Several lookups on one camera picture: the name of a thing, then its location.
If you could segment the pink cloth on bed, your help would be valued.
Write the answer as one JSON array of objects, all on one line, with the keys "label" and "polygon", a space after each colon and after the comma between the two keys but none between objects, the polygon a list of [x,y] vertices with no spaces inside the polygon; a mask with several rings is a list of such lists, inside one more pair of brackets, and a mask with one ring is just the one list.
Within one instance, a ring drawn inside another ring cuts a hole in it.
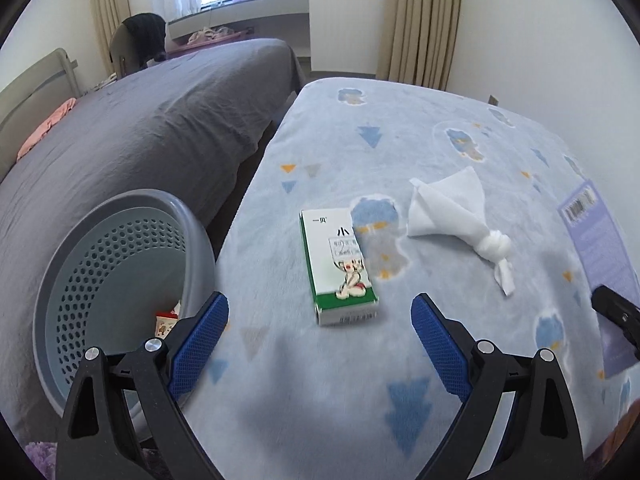
[{"label": "pink cloth on bed", "polygon": [[62,122],[62,120],[70,114],[76,104],[76,98],[67,99],[47,119],[35,128],[34,132],[25,140],[18,150],[16,160],[20,160],[26,156],[42,139],[47,136],[53,127]]}]

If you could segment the purple knitted sleeve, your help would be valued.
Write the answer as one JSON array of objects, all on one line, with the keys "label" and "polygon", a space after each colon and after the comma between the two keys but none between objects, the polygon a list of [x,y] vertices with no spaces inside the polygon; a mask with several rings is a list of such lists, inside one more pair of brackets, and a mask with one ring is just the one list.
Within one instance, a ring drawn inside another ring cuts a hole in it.
[{"label": "purple knitted sleeve", "polygon": [[24,447],[28,458],[47,480],[55,479],[57,450],[55,442],[29,442]]}]

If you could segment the grey bed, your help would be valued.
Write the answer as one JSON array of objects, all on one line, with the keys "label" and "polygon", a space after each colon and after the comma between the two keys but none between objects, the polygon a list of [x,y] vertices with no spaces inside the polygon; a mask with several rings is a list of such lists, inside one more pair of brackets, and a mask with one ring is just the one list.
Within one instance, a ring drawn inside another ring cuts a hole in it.
[{"label": "grey bed", "polygon": [[37,292],[56,248],[104,200],[177,196],[209,224],[273,117],[305,76],[279,39],[157,64],[81,98],[1,185],[1,411],[17,440],[52,441],[60,419],[32,354]]}]

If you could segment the grey perforated trash basket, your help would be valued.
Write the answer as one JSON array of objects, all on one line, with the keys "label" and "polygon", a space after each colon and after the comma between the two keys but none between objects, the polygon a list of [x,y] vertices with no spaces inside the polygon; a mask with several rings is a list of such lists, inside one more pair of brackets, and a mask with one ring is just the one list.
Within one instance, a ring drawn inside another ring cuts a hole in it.
[{"label": "grey perforated trash basket", "polygon": [[134,190],[90,211],[58,246],[38,292],[32,348],[44,394],[62,413],[81,358],[137,349],[156,316],[194,315],[214,292],[204,226],[167,192]]}]

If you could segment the green white medicine box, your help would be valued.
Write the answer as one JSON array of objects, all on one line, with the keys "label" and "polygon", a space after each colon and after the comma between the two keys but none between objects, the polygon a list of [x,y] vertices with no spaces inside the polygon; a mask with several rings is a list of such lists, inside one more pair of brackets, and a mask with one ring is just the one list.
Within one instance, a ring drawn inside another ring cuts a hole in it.
[{"label": "green white medicine box", "polygon": [[333,326],[375,318],[378,296],[350,211],[306,209],[300,213],[299,223],[317,323]]}]

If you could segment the chair with black garment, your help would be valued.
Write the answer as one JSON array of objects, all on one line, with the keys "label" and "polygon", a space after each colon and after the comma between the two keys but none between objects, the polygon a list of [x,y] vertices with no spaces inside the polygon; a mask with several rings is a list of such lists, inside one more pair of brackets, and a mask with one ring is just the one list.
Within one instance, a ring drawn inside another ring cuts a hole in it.
[{"label": "chair with black garment", "polygon": [[148,63],[163,62],[166,53],[166,22],[155,13],[139,13],[120,24],[110,43],[110,59],[118,79],[139,70]]}]

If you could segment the knotted white tissue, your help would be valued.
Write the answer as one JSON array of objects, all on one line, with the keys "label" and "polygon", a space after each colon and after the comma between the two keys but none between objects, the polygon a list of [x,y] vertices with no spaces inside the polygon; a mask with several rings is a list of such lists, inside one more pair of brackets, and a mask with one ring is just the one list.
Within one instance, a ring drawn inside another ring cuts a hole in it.
[{"label": "knotted white tissue", "polygon": [[509,261],[512,240],[486,221],[485,192],[473,167],[445,179],[426,183],[410,180],[412,197],[408,210],[407,235],[447,235],[457,237],[482,259],[494,265],[494,278],[503,295],[515,292]]}]

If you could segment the beige headboard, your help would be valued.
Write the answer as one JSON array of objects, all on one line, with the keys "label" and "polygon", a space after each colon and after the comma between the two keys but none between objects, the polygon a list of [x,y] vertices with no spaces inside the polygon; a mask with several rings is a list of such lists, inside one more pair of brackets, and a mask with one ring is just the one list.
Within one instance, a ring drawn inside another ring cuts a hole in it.
[{"label": "beige headboard", "polygon": [[64,49],[57,48],[1,91],[1,180],[36,128],[65,101],[80,97],[76,66]]}]

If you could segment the light blue patterned blanket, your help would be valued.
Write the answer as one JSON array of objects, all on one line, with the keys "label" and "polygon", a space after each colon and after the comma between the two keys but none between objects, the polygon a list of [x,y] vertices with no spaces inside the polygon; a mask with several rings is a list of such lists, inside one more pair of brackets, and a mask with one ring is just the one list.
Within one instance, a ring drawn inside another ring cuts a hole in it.
[{"label": "light blue patterned blanket", "polygon": [[[488,226],[513,243],[512,296],[451,236],[408,237],[413,179],[472,168]],[[410,321],[429,294],[477,338],[559,358],[593,452],[639,395],[606,377],[590,288],[560,206],[585,175],[525,117],[454,94],[332,78],[285,115],[217,261],[230,320],[186,406],[228,479],[412,479],[459,408]],[[370,321],[321,327],[300,234],[306,209],[346,208],[378,296]]]}]

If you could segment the lavender rectangular box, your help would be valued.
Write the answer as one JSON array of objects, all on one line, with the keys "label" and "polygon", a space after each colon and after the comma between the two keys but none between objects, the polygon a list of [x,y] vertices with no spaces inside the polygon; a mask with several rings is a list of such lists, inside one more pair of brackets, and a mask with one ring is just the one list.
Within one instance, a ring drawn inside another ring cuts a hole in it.
[{"label": "lavender rectangular box", "polygon": [[[587,180],[559,206],[559,214],[572,240],[591,295],[600,285],[617,292],[639,309],[639,280],[612,214],[594,184]],[[605,375],[620,374],[639,362],[623,332],[597,312]]]}]

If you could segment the red white snack wrapper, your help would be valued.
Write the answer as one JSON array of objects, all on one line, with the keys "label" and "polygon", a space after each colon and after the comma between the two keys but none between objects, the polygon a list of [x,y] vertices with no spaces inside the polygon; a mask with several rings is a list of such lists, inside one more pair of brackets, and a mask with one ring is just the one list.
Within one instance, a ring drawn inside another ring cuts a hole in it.
[{"label": "red white snack wrapper", "polygon": [[181,302],[178,301],[172,309],[155,313],[154,336],[156,338],[166,338],[179,321],[180,310]]}]

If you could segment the pink clothes on sill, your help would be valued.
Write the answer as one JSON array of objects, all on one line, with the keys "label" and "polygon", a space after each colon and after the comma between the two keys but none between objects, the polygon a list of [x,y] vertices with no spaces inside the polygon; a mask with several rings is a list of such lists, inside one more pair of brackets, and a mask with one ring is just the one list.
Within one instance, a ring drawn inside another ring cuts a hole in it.
[{"label": "pink clothes on sill", "polygon": [[199,46],[200,44],[221,44],[225,41],[243,38],[245,35],[245,30],[234,30],[227,26],[204,27],[194,32],[186,44],[190,47]]}]

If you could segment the right beige curtain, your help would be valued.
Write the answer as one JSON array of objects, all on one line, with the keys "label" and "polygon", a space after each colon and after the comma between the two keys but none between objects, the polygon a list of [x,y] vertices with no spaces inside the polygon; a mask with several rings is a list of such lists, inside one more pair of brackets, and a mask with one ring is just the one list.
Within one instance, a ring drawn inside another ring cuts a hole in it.
[{"label": "right beige curtain", "polygon": [[462,0],[385,0],[379,80],[444,90],[456,47]]}]

